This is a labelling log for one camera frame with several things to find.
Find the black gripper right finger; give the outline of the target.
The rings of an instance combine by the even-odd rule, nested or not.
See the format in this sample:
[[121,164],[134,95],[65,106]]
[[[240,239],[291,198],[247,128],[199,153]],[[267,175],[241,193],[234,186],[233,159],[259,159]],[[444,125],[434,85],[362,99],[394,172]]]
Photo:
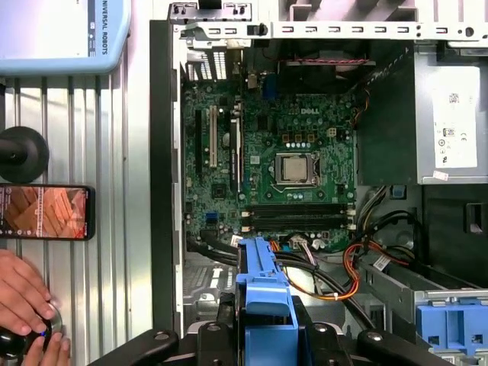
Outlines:
[[315,323],[299,297],[293,298],[299,325],[299,365],[433,365],[435,356],[379,329],[360,332],[356,340],[328,323]]

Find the person's left hand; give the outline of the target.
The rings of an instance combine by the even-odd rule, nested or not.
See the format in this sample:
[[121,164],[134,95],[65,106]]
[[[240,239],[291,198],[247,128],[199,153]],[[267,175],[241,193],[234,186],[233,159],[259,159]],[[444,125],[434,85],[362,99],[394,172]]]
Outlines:
[[42,333],[54,317],[51,295],[40,274],[23,259],[1,251],[1,326],[20,336]]

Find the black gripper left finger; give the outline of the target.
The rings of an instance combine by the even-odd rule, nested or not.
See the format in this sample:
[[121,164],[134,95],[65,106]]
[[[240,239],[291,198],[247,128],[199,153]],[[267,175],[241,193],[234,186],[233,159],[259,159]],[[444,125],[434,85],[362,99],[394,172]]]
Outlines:
[[217,318],[196,324],[179,337],[172,330],[150,329],[117,347],[92,365],[236,365],[235,295],[223,293]]

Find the person's right hand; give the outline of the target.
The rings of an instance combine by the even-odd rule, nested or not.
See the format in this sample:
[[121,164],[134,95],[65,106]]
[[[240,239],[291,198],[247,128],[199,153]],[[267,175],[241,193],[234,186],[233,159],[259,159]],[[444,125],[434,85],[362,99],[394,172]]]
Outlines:
[[61,332],[54,333],[46,349],[45,338],[38,336],[23,360],[25,366],[69,366],[71,365],[71,342]]

